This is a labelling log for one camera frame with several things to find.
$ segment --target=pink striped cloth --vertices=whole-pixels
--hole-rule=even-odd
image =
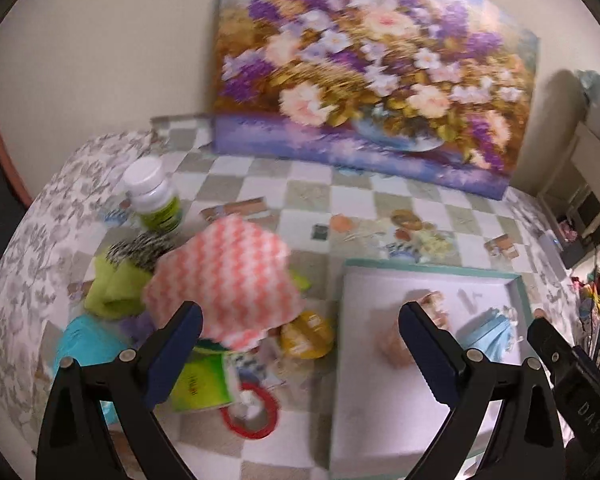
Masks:
[[[195,301],[204,317],[203,338],[248,350],[269,328],[302,311],[288,256],[277,235],[230,215],[158,260],[142,293],[144,304],[161,328],[183,301]]]

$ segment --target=green bottle label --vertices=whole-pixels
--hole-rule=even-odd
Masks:
[[[153,213],[141,214],[142,223],[152,231],[162,231],[168,233],[173,231],[182,220],[182,208],[180,207],[180,199],[175,196],[162,209]]]

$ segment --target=white bottle cap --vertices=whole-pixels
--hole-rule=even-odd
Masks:
[[[126,168],[122,176],[131,195],[142,195],[160,186],[165,179],[162,163],[156,156],[143,156]]]

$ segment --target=floral painting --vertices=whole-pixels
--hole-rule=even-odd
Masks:
[[[499,199],[537,51],[487,0],[221,0],[216,149]]]

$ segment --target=checkered tablecloth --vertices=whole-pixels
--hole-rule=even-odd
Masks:
[[[206,123],[199,120],[158,124],[168,135],[162,161],[181,197],[184,221],[181,241],[206,226],[200,211],[210,206],[265,197],[272,214],[256,220],[276,232],[291,248],[290,266],[312,282],[308,307],[336,322],[343,263],[350,257],[383,258],[386,254],[363,236],[349,239],[329,232],[312,239],[314,225],[328,226],[343,214],[361,226],[388,218],[392,211],[410,209],[432,222],[453,240],[453,251],[438,262],[453,266],[513,270],[522,275],[532,308],[543,306],[565,318],[572,305],[565,284],[552,277],[535,239],[544,228],[533,199],[509,190],[502,202],[464,192],[373,173],[343,173],[335,168],[292,160],[215,155]],[[112,200],[124,197],[121,186]],[[110,227],[95,222],[79,241],[72,278],[94,277],[93,257],[111,244],[133,236],[134,226]],[[493,258],[486,241],[508,234],[519,257]],[[68,319],[82,312],[72,305]],[[42,352],[53,348],[60,329],[45,330]],[[317,480],[328,478],[331,411],[335,388],[335,352],[290,371],[295,388],[276,391],[282,411],[275,431],[262,440],[243,440],[225,428],[217,410],[177,415],[158,407],[158,419],[187,465],[200,480]],[[133,471],[142,478],[139,471]]]

